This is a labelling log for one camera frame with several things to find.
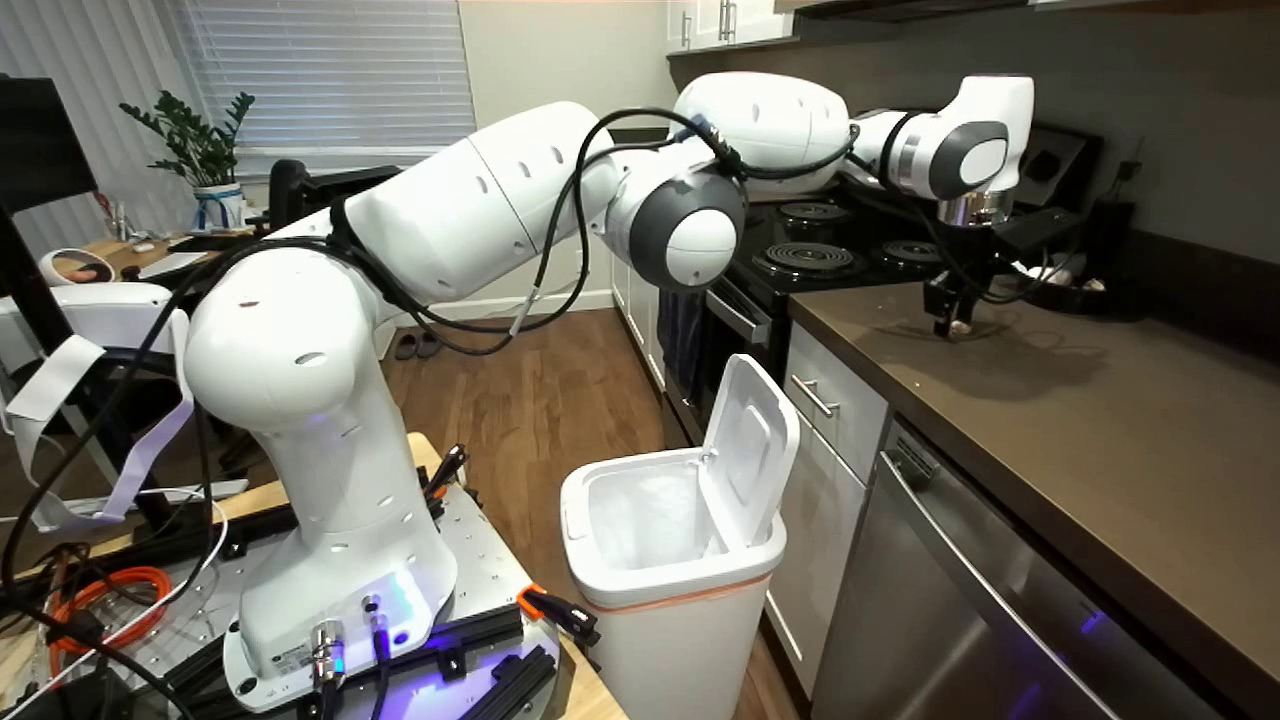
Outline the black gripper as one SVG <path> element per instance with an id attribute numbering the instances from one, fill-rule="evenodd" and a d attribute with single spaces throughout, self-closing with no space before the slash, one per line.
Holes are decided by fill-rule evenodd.
<path id="1" fill-rule="evenodd" d="M 934 208 L 934 249 L 944 271 L 927 283 L 930 335 L 972 335 L 972 310 L 986 298 L 995 271 L 995 238 L 992 225 L 1004 218 L 992 192 L 968 192 Z"/>

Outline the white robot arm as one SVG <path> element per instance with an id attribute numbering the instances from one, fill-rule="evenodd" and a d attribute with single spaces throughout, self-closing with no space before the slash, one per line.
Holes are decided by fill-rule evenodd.
<path id="1" fill-rule="evenodd" d="M 1007 192 L 1032 109 L 1028 76 L 968 76 L 934 112 L 851 112 L 805 76 L 713 71 L 660 112 L 655 147 L 550 100 L 250 245 L 197 304 L 178 360 L 197 405 L 259 441 L 294 515 L 220 644 L 237 704 L 264 716 L 373 672 L 455 595 L 460 557 L 373 349 L 383 310 L 473 298 L 581 227 L 692 291 L 725 276 L 754 196 L 838 171 L 930 203 Z"/>

